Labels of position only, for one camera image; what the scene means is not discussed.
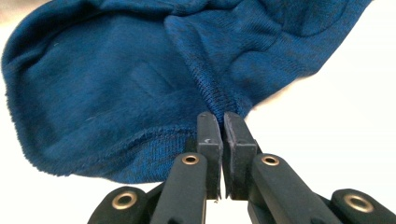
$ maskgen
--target black metal part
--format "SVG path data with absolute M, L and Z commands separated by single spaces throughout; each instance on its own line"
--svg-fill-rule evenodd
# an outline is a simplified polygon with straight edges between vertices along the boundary
M 282 158 L 259 154 L 253 160 L 251 175 L 276 223 L 341 224 Z
M 233 200 L 248 199 L 248 169 L 257 155 L 258 146 L 245 121 L 232 112 L 224 115 L 223 169 L 226 197 Z
M 207 199 L 218 199 L 220 195 L 223 144 L 216 117 L 204 112 L 197 119 L 197 152 L 207 159 Z
M 396 224 L 396 216 L 371 196 L 355 189 L 339 189 L 330 208 L 345 224 Z
M 128 203 L 134 204 L 130 207 L 125 207 Z M 145 207 L 148 203 L 146 193 L 137 188 L 121 187 L 111 191 L 98 205 L 92 213 L 88 224 L 145 224 L 149 223 L 149 216 L 146 213 Z
M 206 167 L 206 158 L 201 154 L 177 156 L 151 224 L 205 223 Z

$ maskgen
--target brass ring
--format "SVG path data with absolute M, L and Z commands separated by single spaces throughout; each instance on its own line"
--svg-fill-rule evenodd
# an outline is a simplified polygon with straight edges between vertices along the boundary
M 264 156 L 262 158 L 262 162 L 264 162 L 267 165 L 270 166 L 278 166 L 279 165 L 279 159 L 273 156 Z
M 199 158 L 194 155 L 189 155 L 189 156 L 183 157 L 182 161 L 184 164 L 194 165 L 194 164 L 198 163 Z
M 119 195 L 117 195 L 111 205 L 117 210 L 124 210 L 134 206 L 137 201 L 137 195 L 135 192 L 132 191 L 125 191 Z
M 373 205 L 359 195 L 347 194 L 344 196 L 344 201 L 346 201 L 347 205 L 360 212 L 371 213 L 374 211 Z

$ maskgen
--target knitted garment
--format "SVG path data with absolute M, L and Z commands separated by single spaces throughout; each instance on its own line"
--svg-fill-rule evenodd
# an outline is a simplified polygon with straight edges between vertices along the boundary
M 165 180 L 198 114 L 244 117 L 315 74 L 369 3 L 51 1 L 22 21 L 3 54 L 24 154 L 54 175 Z

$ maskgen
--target blue fabric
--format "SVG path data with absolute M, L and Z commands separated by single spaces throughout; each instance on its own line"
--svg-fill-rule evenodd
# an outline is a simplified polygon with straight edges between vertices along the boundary
M 26 158 L 54 175 L 164 180 L 196 116 L 245 116 L 315 74 L 370 0 L 55 0 L 3 55 Z

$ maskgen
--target white background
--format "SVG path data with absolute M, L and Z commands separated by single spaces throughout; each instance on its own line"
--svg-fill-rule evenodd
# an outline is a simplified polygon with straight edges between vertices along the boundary
M 0 2 L 0 49 L 44 0 Z M 297 80 L 247 118 L 264 152 L 285 159 L 316 193 L 363 191 L 396 212 L 396 1 L 375 0 L 319 73 Z M 87 223 L 120 184 L 56 177 L 24 157 L 0 81 L 0 223 Z M 139 186 L 150 190 L 156 184 Z M 206 223 L 250 223 L 247 204 L 207 202 Z

